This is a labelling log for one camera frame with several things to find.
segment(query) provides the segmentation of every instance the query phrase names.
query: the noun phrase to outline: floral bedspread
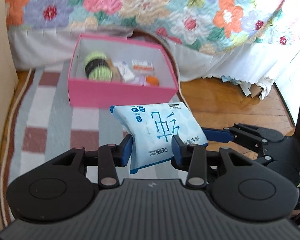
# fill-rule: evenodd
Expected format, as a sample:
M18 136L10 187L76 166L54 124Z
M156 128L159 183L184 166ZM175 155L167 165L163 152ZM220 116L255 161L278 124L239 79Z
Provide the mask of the floral bedspread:
M293 34L273 35L275 30L269 31L276 29L282 17L283 1L6 0L6 14L8 28L137 27L201 52L215 53L256 37L256 42L290 44Z

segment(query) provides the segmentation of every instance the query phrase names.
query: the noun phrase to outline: white and blue package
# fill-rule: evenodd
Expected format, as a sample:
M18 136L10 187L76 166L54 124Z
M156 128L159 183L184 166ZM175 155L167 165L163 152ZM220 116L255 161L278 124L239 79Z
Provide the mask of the white and blue package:
M208 145L200 125L184 103L111 106L111 113L133 136L130 174L173 157L171 138Z

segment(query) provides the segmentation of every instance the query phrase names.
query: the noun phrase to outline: orange object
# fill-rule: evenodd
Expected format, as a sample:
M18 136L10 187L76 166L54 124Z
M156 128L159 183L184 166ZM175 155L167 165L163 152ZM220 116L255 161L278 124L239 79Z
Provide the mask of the orange object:
M153 86L159 86L159 80L154 76L147 76L146 81Z

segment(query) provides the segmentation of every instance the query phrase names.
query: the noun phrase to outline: pink box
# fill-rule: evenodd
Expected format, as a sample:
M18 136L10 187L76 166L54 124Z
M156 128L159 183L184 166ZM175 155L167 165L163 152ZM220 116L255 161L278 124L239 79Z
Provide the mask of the pink box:
M160 86L140 86L123 82L89 81L84 59L93 52L104 52L112 62L146 60L153 63ZM72 107L109 108L113 105L147 105L168 103L178 91L171 62L161 45L132 39L81 34L68 73L69 101Z

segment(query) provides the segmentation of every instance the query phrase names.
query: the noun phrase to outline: beige flower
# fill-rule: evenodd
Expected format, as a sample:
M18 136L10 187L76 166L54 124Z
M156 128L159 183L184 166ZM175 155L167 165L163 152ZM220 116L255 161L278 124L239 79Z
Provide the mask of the beige flower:
M167 18L170 11L165 8L170 0L123 0L119 11L122 18L136 17L142 25L153 24L157 18Z
M209 55L213 55L213 54L215 54L216 49L213 47L212 44L206 43L206 44L204 44L204 45L201 46L201 48L199 49L199 51L201 53L206 53L206 54L209 54Z
M69 28L98 28L98 20L93 17L89 16L86 18L84 22L77 22L73 21L69 24Z

